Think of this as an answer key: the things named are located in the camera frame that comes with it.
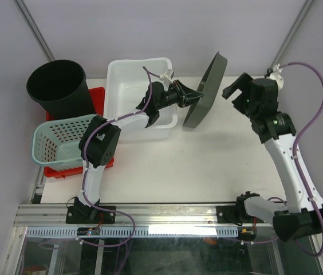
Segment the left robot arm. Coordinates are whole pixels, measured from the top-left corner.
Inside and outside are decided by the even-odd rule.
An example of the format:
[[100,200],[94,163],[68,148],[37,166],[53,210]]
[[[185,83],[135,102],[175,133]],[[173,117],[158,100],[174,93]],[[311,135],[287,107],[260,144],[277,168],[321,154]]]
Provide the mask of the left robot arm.
[[160,117],[160,110],[176,104],[180,108],[197,103],[203,97],[175,80],[164,89],[160,82],[152,82],[145,96],[130,113],[112,120],[100,115],[94,116],[87,127],[80,143],[83,172],[82,186],[74,201],[79,207],[78,216],[85,222],[93,222],[98,216],[95,206],[100,201],[100,186],[106,165],[113,158],[119,138],[153,125]]

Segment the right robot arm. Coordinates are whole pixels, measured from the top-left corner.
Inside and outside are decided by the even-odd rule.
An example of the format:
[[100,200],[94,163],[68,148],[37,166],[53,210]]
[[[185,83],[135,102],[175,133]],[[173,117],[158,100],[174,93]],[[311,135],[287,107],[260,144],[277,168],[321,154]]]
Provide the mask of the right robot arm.
[[297,133],[291,117],[278,110],[281,76],[253,78],[242,73],[222,96],[228,99],[240,91],[232,104],[249,118],[253,131],[270,154],[286,195],[281,206],[254,192],[236,198],[234,210],[225,217],[240,225],[256,217],[271,224],[282,241],[315,234],[323,236],[323,198],[317,191],[302,159]]

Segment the grey-green plastic tray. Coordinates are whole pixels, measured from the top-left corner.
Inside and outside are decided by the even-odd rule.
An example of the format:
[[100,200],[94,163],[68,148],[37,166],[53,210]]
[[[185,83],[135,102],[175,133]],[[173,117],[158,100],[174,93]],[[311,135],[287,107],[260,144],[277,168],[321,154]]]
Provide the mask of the grey-green plastic tray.
[[227,58],[223,57],[219,52],[216,53],[196,90],[201,92],[203,96],[190,106],[183,122],[183,127],[194,129],[207,116],[219,91],[227,62]]

